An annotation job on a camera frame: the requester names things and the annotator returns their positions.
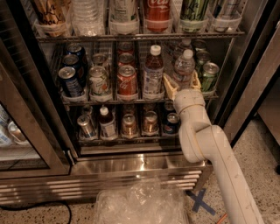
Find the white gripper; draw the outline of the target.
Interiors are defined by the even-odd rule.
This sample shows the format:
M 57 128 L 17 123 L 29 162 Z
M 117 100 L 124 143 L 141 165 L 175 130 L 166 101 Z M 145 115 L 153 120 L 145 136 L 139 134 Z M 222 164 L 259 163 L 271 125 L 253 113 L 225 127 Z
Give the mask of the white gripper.
M 170 100 L 173 100 L 173 106 L 180 115 L 186 109 L 205 113 L 205 100 L 200 92 L 201 84 L 196 71 L 192 73 L 191 88 L 179 91 L 179 85 L 167 74 L 163 73 L 163 82 L 165 91 Z

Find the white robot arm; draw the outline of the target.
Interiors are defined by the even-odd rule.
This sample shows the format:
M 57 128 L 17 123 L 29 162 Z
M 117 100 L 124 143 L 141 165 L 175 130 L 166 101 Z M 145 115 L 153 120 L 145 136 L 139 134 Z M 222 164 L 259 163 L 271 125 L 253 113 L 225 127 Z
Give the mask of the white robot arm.
M 226 134 L 209 120 L 203 94 L 196 87 L 180 90 L 166 73 L 163 83 L 181 121 L 181 150 L 190 163 L 212 163 L 230 223 L 264 224 Z

